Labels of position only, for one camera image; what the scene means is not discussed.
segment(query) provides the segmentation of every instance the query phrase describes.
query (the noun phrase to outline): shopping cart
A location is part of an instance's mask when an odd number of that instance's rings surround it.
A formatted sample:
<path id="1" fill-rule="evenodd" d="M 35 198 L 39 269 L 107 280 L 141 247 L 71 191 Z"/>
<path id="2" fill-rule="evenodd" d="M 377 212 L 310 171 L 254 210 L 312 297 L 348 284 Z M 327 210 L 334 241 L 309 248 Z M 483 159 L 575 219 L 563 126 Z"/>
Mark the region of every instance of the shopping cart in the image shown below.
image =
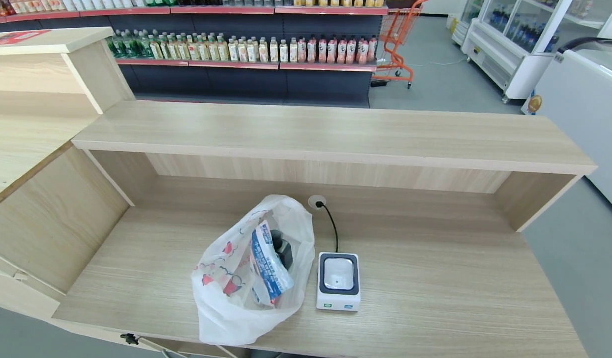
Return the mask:
<path id="1" fill-rule="evenodd" d="M 427 0 L 389 0 L 388 14 L 384 16 L 381 22 L 381 32 L 379 41 L 383 48 L 382 55 L 377 64 L 377 70 L 372 75 L 373 86 L 385 86 L 389 81 L 408 81 L 408 88 L 412 86 L 414 71 L 409 66 L 406 66 L 406 60 L 397 50 L 399 46 L 406 42 L 406 38 L 412 29 L 415 20 L 418 18 L 423 3 Z M 402 76 L 403 71 L 409 76 Z"/>

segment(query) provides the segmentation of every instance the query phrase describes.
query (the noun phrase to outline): white plastic bag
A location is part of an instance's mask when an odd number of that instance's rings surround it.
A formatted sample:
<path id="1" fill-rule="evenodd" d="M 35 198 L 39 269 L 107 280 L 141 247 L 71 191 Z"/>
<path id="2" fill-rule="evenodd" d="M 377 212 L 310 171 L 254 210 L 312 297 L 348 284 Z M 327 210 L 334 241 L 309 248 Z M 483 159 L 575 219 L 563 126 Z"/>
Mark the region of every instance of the white plastic bag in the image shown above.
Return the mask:
<path id="1" fill-rule="evenodd" d="M 279 297 L 276 308 L 256 304 L 251 294 L 251 234 L 263 220 L 270 229 L 279 229 L 292 247 L 288 274 L 293 287 Z M 231 346 L 255 342 L 299 310 L 314 259 L 312 215 L 285 195 L 265 197 L 204 251 L 192 272 L 199 340 Z"/>

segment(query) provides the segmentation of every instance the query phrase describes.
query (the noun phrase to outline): printed plastic bag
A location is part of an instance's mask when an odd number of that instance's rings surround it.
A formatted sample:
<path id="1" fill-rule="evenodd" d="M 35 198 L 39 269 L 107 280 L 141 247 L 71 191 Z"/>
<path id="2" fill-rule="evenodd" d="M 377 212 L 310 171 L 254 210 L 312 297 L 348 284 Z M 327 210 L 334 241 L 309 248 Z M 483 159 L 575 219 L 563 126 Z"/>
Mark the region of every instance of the printed plastic bag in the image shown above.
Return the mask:
<path id="1" fill-rule="evenodd" d="M 262 265 L 272 272 L 281 295 L 269 288 L 265 297 L 255 297 L 269 276 L 260 273 L 259 254 L 270 260 L 268 237 L 254 246 L 264 224 L 279 230 L 291 245 L 293 263 L 286 270 L 277 267 L 276 258 Z M 215 345 L 245 345 L 271 331 L 299 310 L 304 302 L 308 275 L 315 259 L 315 234 L 312 215 L 299 202 L 285 195 L 269 195 L 231 229 L 213 242 L 192 272 L 193 298 L 198 307 L 199 340 Z"/>

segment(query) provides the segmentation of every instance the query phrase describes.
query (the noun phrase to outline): glass door fridge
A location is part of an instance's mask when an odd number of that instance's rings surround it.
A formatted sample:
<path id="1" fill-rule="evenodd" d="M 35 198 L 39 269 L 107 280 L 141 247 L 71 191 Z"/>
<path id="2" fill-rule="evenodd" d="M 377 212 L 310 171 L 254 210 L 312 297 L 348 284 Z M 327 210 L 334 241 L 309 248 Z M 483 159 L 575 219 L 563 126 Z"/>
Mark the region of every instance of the glass door fridge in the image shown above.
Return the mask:
<path id="1" fill-rule="evenodd" d="M 468 0 L 467 4 L 465 4 L 463 14 L 461 14 L 461 18 L 456 24 L 454 33 L 452 33 L 452 40 L 458 43 L 459 46 L 463 45 L 463 40 L 465 40 L 465 35 L 467 35 L 467 30 L 470 27 L 470 23 L 472 22 L 473 18 L 479 17 L 482 7 L 483 0 Z"/>
<path id="2" fill-rule="evenodd" d="M 461 50 L 508 102 L 529 96 L 561 44 L 607 32 L 612 0 L 487 0 Z"/>

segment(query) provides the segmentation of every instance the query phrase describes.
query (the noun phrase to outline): floor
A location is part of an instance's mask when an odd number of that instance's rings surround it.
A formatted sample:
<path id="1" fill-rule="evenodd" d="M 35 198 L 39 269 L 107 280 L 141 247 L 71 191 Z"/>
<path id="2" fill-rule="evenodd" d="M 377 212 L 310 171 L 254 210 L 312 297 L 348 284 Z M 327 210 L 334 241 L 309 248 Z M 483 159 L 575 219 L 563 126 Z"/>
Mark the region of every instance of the floor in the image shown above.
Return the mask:
<path id="1" fill-rule="evenodd" d="M 373 88 L 372 108 L 519 114 L 497 86 L 453 45 L 445 18 L 420 18 L 402 54 L 415 69 L 412 88 Z M 524 233 L 590 358 L 612 358 L 612 208 L 586 179 Z M 161 358 L 158 352 L 73 335 L 0 308 L 0 358 Z M 275 354 L 256 352 L 254 358 Z"/>

